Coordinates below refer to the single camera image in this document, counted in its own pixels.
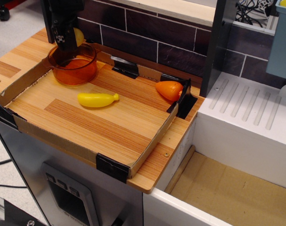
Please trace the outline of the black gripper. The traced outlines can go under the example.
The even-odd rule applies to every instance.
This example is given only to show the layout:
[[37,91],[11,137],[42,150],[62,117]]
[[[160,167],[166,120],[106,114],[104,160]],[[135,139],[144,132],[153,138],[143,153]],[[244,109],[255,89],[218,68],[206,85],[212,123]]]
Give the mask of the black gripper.
[[76,51],[74,23],[77,13],[84,10],[84,0],[48,0],[51,31],[61,51]]

